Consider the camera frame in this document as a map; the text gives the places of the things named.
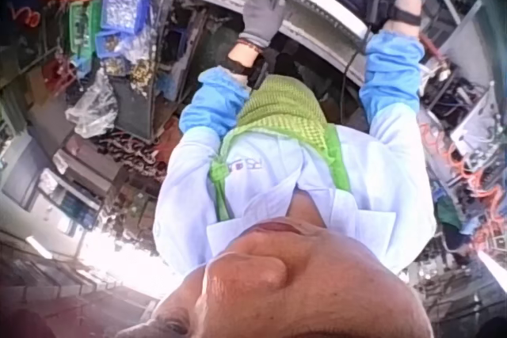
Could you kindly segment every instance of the nose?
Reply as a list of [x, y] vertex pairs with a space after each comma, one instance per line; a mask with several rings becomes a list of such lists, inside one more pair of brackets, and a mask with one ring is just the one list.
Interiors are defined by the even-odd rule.
[[224, 253], [208, 264], [203, 292], [218, 298], [260, 296], [282, 289], [287, 281], [288, 268], [276, 257]]

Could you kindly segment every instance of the ceiling light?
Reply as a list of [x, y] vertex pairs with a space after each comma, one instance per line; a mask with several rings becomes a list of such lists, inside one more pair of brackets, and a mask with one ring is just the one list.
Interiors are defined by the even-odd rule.
[[41, 243], [39, 243], [38, 241], [36, 241], [36, 239], [34, 237], [27, 237], [26, 238], [26, 241], [42, 256], [42, 257], [45, 257], [46, 259], [52, 259], [53, 258], [53, 255], [47, 251]]
[[491, 272], [491, 275], [498, 281], [501, 289], [507, 293], [507, 269], [503, 268], [493, 258], [483, 251], [478, 251], [478, 258], [486, 265]]

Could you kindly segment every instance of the green plastic bin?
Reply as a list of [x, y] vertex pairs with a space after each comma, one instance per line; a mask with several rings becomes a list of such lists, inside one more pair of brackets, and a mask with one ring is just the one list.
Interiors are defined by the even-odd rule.
[[90, 58], [95, 52], [95, 35], [101, 30], [101, 0], [92, 0], [85, 12], [85, 29], [83, 36], [79, 33], [82, 19], [82, 2], [72, 2], [69, 16], [69, 30], [71, 31], [71, 51], [80, 58]]

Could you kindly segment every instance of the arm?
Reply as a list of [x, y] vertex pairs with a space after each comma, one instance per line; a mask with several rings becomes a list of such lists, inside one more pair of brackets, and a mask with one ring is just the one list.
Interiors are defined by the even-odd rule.
[[[267, 46], [281, 25], [283, 9], [266, 11], [257, 1], [249, 0], [245, 5], [246, 29], [241, 38]], [[244, 67], [252, 67], [258, 50], [236, 44], [228, 57]], [[217, 219], [215, 189], [208, 174], [219, 153], [221, 139], [235, 127], [236, 116], [248, 100], [250, 89], [246, 87], [246, 79], [221, 66], [206, 70], [199, 76], [202, 86], [181, 114], [183, 138], [169, 160], [167, 177], [158, 196], [153, 234], [162, 258], [182, 275], [212, 257], [207, 226]]]
[[[422, 0], [396, 0], [399, 9], [414, 15], [421, 13]], [[388, 21], [379, 35], [367, 46], [364, 87], [360, 98], [370, 123], [370, 135], [376, 137], [395, 158], [404, 176], [402, 195], [414, 195], [414, 207], [397, 213], [390, 248], [392, 261], [408, 263], [433, 236], [436, 223], [433, 201], [425, 167], [425, 154], [417, 124], [421, 84], [419, 61], [424, 50], [417, 37], [419, 28], [398, 21]]]

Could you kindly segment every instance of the black cable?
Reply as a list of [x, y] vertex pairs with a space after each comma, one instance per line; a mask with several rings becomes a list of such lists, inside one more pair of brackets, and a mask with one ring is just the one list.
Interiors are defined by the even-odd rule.
[[368, 25], [368, 29], [366, 30], [366, 33], [364, 34], [362, 41], [360, 42], [360, 44], [357, 45], [356, 51], [350, 58], [349, 63], [347, 63], [345, 70], [343, 70], [343, 79], [341, 80], [341, 92], [340, 92], [340, 124], [343, 124], [343, 98], [345, 96], [345, 83], [347, 82], [347, 73], [349, 72], [349, 69], [353, 64], [354, 59], [356, 59], [359, 52], [364, 51], [364, 49], [366, 48], [366, 43], [368, 42], [368, 36], [371, 30], [372, 26]]

